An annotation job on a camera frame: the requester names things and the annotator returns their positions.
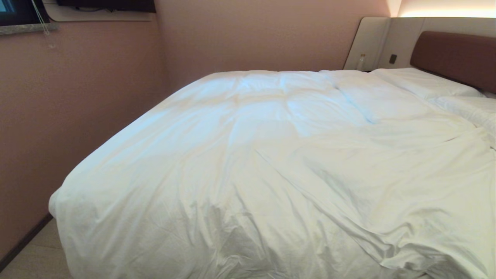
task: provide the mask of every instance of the brown headboard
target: brown headboard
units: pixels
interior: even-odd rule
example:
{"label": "brown headboard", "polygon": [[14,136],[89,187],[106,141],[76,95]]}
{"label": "brown headboard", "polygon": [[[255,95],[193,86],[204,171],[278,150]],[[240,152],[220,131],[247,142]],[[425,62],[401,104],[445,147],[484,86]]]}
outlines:
{"label": "brown headboard", "polygon": [[496,38],[426,31],[410,64],[496,93]]}

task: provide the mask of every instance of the television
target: television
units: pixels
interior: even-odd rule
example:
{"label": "television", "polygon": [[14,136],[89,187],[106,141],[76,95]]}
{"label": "television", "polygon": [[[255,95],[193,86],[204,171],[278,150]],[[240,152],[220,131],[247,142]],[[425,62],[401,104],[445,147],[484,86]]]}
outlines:
{"label": "television", "polygon": [[57,0],[59,6],[157,12],[153,0]]}

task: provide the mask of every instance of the plastic bottle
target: plastic bottle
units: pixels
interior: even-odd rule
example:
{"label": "plastic bottle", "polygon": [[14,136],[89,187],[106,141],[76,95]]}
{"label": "plastic bottle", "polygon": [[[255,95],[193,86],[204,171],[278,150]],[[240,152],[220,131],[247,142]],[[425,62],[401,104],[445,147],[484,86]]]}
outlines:
{"label": "plastic bottle", "polygon": [[357,70],[364,71],[365,65],[365,54],[360,56],[360,60],[358,60]]}

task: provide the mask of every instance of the white pillow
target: white pillow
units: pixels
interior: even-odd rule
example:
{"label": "white pillow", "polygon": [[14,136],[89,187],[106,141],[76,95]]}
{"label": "white pillow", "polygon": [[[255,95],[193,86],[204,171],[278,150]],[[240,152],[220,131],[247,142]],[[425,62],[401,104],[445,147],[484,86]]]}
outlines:
{"label": "white pillow", "polygon": [[457,114],[477,127],[484,127],[491,147],[496,149],[496,99],[441,97],[433,100],[441,108]]}
{"label": "white pillow", "polygon": [[371,73],[426,100],[443,96],[483,96],[475,88],[415,68],[377,69]]}
{"label": "white pillow", "polygon": [[496,99],[496,94],[490,92],[482,92],[482,94],[488,98]]}

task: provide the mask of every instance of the white duvet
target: white duvet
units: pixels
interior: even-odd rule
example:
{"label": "white duvet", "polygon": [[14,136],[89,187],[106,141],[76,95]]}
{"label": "white duvet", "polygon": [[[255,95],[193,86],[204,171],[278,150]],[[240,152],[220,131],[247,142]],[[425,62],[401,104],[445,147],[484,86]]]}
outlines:
{"label": "white duvet", "polygon": [[493,279],[486,138],[366,73],[218,73],[87,157],[50,212],[75,279]]}

